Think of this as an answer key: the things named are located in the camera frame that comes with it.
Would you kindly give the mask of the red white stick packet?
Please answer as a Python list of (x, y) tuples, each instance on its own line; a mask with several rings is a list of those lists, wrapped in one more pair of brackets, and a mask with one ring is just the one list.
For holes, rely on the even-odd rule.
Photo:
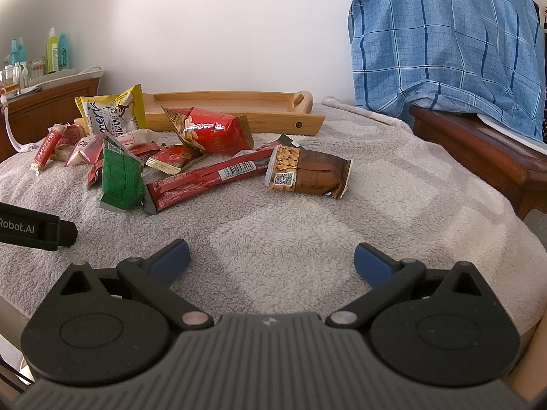
[(65, 136), (67, 129), (68, 124), (55, 124), (49, 130), (47, 136), (44, 138), (36, 155), (34, 156), (34, 160), (30, 165), (30, 168), (37, 176), (40, 175), (52, 155), (56, 158), (56, 160), (59, 161), (63, 161), (67, 158), (66, 149), (57, 149), (57, 145), (59, 144), (59, 141)]

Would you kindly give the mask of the pink white pastry packet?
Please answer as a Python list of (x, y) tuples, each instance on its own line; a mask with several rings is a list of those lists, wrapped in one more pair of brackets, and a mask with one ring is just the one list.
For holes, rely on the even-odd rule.
[[(95, 164), (102, 151), (103, 138), (103, 133), (83, 137), (74, 146), (65, 166), (69, 167), (80, 163)], [(151, 129), (136, 129), (135, 131), (126, 132), (115, 137), (115, 140), (128, 151), (136, 149), (141, 145), (150, 145), (153, 142), (158, 142), (159, 139), (159, 134), (153, 132)]]

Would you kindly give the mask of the green snack packet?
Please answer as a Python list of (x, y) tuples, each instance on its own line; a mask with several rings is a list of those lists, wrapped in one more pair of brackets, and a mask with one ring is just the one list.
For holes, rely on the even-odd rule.
[(102, 197), (109, 211), (129, 211), (141, 204), (145, 185), (142, 162), (110, 135), (103, 137)]

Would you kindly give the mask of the yellow snack bag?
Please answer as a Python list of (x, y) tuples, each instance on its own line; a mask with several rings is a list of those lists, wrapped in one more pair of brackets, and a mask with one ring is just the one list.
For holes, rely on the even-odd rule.
[(117, 137), (147, 128), (140, 83), (121, 94), (79, 96), (75, 103), (89, 134), (108, 133)]

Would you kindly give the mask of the long red snack bar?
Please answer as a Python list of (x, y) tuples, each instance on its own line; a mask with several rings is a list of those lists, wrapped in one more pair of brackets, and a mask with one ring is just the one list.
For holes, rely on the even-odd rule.
[(299, 148), (297, 142), (282, 134), (275, 141), (262, 145), (257, 150), (241, 151), (220, 163), (148, 183), (143, 198), (144, 211), (155, 215), (215, 186), (262, 174), (268, 167), (275, 147), (281, 145)]

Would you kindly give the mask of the cherry drop candy packet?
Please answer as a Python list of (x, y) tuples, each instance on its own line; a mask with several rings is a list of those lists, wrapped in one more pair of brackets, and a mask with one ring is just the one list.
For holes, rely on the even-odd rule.
[(146, 165), (162, 173), (175, 175), (204, 158), (199, 150), (187, 148), (184, 145), (162, 146), (160, 150), (147, 158)]

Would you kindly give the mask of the red peanut bag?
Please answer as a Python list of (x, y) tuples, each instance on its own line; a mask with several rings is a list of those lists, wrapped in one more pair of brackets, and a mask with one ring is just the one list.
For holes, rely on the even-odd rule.
[(182, 143), (210, 154), (237, 154), (252, 150), (254, 139), (245, 115), (210, 111), (199, 107), (162, 107)]

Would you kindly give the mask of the brown peanut snack bag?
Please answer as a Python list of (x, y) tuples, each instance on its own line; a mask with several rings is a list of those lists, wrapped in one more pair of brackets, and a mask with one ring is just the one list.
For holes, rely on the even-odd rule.
[(279, 145), (272, 151), (265, 185), (269, 189), (341, 198), (353, 160), (302, 147)]

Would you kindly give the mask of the wooden side cabinet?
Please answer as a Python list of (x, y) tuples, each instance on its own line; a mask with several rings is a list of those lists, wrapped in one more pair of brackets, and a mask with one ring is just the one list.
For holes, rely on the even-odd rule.
[(38, 142), (56, 123), (73, 123), (81, 113), (75, 98), (95, 96), (99, 78), (87, 78), (22, 96), (8, 102), (9, 125), (21, 145)]

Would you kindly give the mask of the white organizer tray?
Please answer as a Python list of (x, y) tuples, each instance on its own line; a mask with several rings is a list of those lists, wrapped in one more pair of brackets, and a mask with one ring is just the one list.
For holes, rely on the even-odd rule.
[(76, 69), (65, 69), (59, 72), (52, 72), (47, 75), (32, 79), (29, 81), (29, 86), (25, 91), (32, 91), (35, 88), (39, 90), (50, 89), (59, 85), (63, 85), (77, 75)]

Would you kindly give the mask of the blue bottle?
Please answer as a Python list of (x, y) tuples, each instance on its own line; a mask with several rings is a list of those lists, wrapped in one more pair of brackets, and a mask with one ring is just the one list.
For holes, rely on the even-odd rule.
[(10, 45), (10, 54), (8, 57), (8, 64), (15, 65), (16, 63), (22, 63), (26, 61), (26, 51), (24, 46), (24, 39), (22, 37), (13, 39)]

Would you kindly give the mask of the dark wooden chair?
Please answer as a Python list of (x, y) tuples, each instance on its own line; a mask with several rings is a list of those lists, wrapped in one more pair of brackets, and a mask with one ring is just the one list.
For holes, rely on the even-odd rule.
[(414, 134), (441, 145), (454, 159), (502, 193), (520, 218), (546, 211), (546, 156), (487, 126), (475, 114), (462, 116), (411, 107)]

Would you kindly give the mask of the green lotion bottle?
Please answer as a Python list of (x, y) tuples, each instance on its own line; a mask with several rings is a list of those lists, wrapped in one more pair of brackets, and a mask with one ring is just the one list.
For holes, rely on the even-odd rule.
[(56, 37), (56, 29), (52, 27), (49, 30), (47, 43), (46, 43), (46, 72), (53, 73), (57, 71), (58, 71), (57, 37)]

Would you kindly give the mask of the teal lotion bottle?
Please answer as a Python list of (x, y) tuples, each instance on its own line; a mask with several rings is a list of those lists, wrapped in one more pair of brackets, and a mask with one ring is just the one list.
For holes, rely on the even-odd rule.
[(64, 29), (57, 39), (57, 65), (58, 70), (69, 68), (69, 39)]

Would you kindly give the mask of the grey patterned towel blanket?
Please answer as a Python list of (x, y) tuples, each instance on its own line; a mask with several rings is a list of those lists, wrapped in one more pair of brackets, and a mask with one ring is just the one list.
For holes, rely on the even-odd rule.
[(546, 252), (501, 193), (400, 123), (322, 111), (320, 132), (299, 142), (352, 161), (338, 200), (276, 192), (257, 175), (156, 215), (112, 212), (86, 165), (51, 162), (36, 174), (31, 154), (12, 156), (1, 166), (2, 201), (72, 221), (78, 238), (56, 252), (3, 245), (2, 296), (30, 316), (69, 264), (110, 268), (182, 238), (191, 264), (173, 288), (208, 313), (328, 315), (367, 291), (353, 265), (367, 242), (433, 269), (470, 261), (520, 332), (542, 318)]

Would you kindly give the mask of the bamboo serving tray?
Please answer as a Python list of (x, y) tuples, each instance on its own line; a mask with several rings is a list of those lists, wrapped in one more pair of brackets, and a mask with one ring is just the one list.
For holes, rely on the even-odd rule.
[(317, 134), (324, 116), (311, 112), (311, 93), (198, 91), (144, 94), (147, 126), (157, 132), (173, 129), (164, 108), (200, 107), (235, 117), (245, 115), (253, 133)]

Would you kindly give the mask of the blue plaid cloth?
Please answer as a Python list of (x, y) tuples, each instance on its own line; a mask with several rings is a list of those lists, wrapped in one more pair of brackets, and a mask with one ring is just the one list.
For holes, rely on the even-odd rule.
[(544, 37), (533, 0), (352, 0), (359, 107), (479, 114), (542, 141)]

